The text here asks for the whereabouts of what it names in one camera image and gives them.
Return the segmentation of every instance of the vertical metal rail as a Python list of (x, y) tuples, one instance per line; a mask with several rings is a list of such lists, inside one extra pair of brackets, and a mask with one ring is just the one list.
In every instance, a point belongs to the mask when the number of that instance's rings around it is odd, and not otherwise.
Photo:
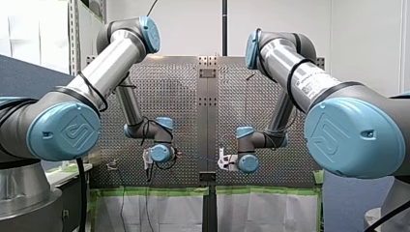
[(202, 138), (198, 137), (198, 155), (205, 157), (206, 163), (206, 166), (199, 166), (201, 167), (199, 169), (199, 181), (202, 187), (209, 188), (209, 194), (205, 195), (203, 199), (203, 232), (218, 231), (215, 163), (218, 143), (218, 89), (218, 57), (199, 57), (198, 132)]
[(228, 0), (222, 0), (222, 56), (228, 55)]

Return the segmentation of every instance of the green tape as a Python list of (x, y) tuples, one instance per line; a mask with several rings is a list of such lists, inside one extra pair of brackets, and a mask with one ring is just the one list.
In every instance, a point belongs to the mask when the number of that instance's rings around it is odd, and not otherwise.
[(51, 172), (55, 172), (55, 171), (58, 171), (58, 170), (60, 170), (60, 167), (54, 167), (54, 168), (46, 170), (45, 173), (51, 173)]
[[(127, 196), (202, 196), (208, 195), (208, 188), (146, 188), (146, 187), (126, 187)], [(91, 189), (91, 192), (99, 197), (122, 196), (124, 188), (102, 188)]]
[(323, 170), (315, 170), (313, 171), (314, 181), (317, 185), (323, 185), (324, 181), (324, 171)]
[(63, 169), (63, 172), (78, 172), (77, 165), (70, 165)]
[(90, 191), (90, 201), (88, 203), (88, 207), (90, 208), (90, 223), (91, 228), (90, 232), (94, 232), (96, 230), (96, 217), (97, 217), (97, 200), (99, 196), (97, 192)]
[(281, 188), (281, 187), (217, 187), (217, 194), (249, 194), (251, 192), (258, 193), (270, 193), (281, 195), (318, 195), (321, 192), (321, 188)]
[(318, 191), (317, 195), (317, 221), (316, 221), (316, 231), (320, 231), (320, 227), (322, 225), (322, 190)]

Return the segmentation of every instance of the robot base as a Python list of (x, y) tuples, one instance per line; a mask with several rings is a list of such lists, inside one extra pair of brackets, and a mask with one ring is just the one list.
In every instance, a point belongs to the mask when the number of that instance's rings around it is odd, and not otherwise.
[[(365, 227), (369, 227), (379, 218), (391, 212), (395, 208), (407, 202), (410, 198), (409, 178), (395, 178), (392, 188), (383, 203), (382, 208), (372, 209), (366, 212)], [(410, 232), (410, 209), (401, 212), (379, 226), (377, 232), (402, 231)]]
[(1, 231), (61, 232), (63, 198), (50, 185), (39, 162), (0, 170)]

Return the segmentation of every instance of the gray partition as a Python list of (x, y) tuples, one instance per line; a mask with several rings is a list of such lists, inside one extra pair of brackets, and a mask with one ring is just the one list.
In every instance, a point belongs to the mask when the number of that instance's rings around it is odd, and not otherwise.
[[(308, 154), (303, 138), (303, 119), (299, 114), (290, 130), (289, 146), (276, 151), (257, 152), (261, 168), (244, 175), (217, 170), (219, 144), (235, 153), (235, 133), (240, 126), (263, 130), (273, 112), (279, 87), (243, 64), (244, 58), (231, 57), (148, 57), (134, 65), (131, 79), (136, 86), (141, 110), (150, 119), (174, 119), (175, 145), (183, 152), (170, 170), (158, 170), (153, 181), (159, 187), (207, 186), (200, 172), (217, 171), (217, 185), (259, 185), (281, 187), (314, 186), (312, 171), (319, 166)], [(99, 151), (90, 158), (95, 164), (93, 188), (146, 186), (142, 151), (152, 145), (127, 139), (125, 124), (115, 95), (102, 114)], [(120, 171), (106, 165), (117, 160)]]

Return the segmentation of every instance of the light blue joint cap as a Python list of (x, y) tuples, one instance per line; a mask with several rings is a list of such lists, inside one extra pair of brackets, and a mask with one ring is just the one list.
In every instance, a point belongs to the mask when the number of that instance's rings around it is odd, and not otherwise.
[(253, 127), (239, 127), (236, 129), (236, 138), (245, 137), (254, 132)]
[(244, 173), (253, 173), (259, 168), (259, 160), (254, 155), (244, 155), (239, 159), (238, 168)]
[(249, 70), (256, 70), (256, 32), (249, 35), (247, 43), (247, 51), (245, 55), (245, 63)]
[(151, 159), (155, 162), (168, 162), (171, 160), (171, 153), (166, 146), (158, 144), (151, 148)]
[(161, 48), (161, 37), (154, 20), (148, 16), (139, 18), (142, 36), (147, 44), (147, 53), (157, 53)]
[(282, 145), (281, 145), (280, 147), (281, 147), (281, 148), (285, 148), (285, 147), (287, 146), (288, 141), (289, 141), (289, 135), (288, 135), (288, 133), (287, 133), (287, 134), (284, 136)]
[(74, 160), (96, 145), (100, 129), (100, 118), (92, 108), (64, 102), (37, 116), (27, 132), (27, 147), (41, 160)]
[(171, 118), (159, 117), (156, 122), (167, 129), (174, 130), (174, 121)]
[(356, 99), (316, 105), (307, 115), (305, 138), (314, 159), (338, 176), (389, 176), (405, 158), (404, 138), (395, 122), (380, 108)]
[(124, 135), (125, 135), (127, 138), (132, 138), (132, 136), (131, 136), (131, 134), (130, 134), (129, 126), (128, 126), (127, 124), (124, 125)]

